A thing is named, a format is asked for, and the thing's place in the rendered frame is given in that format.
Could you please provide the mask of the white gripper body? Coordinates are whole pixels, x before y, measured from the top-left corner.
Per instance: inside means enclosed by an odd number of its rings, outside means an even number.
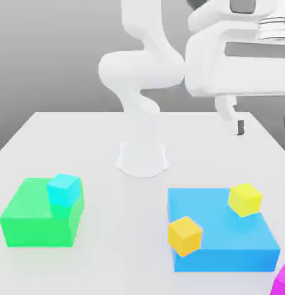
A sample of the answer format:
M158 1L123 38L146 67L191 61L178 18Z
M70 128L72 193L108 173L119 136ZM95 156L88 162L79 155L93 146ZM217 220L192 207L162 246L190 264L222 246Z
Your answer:
M285 95L285 44L256 40L257 25L219 22L193 35L185 85L196 97Z

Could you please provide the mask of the small yellow cube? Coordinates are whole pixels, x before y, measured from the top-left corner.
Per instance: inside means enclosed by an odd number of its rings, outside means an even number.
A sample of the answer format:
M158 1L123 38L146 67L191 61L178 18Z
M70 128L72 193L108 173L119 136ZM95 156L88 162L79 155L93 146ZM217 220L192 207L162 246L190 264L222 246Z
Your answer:
M230 188L229 207L239 216L247 217L260 212L262 193L249 183Z

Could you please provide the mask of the small orange cube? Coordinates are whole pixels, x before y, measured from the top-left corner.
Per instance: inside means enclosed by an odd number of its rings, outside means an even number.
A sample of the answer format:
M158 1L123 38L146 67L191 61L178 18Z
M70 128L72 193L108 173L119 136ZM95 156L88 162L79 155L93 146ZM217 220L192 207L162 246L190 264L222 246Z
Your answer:
M202 237L203 229L188 216L168 225L168 243L180 257L200 249Z

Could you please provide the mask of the small magenta cube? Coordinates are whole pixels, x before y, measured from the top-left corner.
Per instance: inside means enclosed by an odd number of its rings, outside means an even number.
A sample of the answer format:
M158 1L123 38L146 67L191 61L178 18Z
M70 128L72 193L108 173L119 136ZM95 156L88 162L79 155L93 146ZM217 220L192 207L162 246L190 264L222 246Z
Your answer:
M275 277L270 295L285 295L285 264Z

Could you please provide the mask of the small cyan cube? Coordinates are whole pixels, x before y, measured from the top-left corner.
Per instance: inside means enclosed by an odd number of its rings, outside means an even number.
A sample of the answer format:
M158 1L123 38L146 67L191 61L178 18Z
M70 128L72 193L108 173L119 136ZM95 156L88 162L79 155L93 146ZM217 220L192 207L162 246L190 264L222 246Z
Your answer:
M81 194L81 180L77 176L59 173L47 183L51 205L72 207Z

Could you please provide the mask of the large blue box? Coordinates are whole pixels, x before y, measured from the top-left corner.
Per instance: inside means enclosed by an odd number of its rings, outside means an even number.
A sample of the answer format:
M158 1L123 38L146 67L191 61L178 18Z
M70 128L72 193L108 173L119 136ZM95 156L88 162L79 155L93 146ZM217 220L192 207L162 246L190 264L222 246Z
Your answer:
M202 228L200 249L180 257L177 272L271 272L280 247L262 214L239 217L229 206L229 188L169 188L169 222L190 217Z

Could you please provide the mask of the large green box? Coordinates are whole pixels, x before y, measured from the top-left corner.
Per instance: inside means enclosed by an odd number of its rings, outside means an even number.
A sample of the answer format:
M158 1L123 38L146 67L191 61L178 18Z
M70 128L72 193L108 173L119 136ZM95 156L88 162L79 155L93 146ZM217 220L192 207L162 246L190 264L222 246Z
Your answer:
M84 209L80 188L72 207L52 205L50 178L26 178L0 216L8 247L71 247Z

